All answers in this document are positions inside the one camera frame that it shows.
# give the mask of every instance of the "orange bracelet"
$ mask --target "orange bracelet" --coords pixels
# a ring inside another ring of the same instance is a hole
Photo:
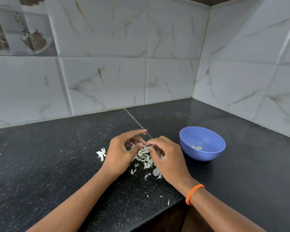
[[[199,188],[201,188],[201,187],[205,188],[202,184],[198,184],[198,185],[196,185],[195,187],[193,187],[193,188],[191,189],[191,191],[188,193],[188,195],[187,195],[187,197],[186,197],[186,204],[191,205],[191,203],[190,203],[190,198],[191,198],[191,196],[193,195],[193,193],[194,193],[197,189],[199,189]]]

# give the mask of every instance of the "bowl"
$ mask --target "bowl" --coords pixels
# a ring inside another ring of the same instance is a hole
[[[220,135],[202,127],[183,128],[179,132],[179,139],[183,151],[195,160],[213,160],[225,149],[225,141]]]

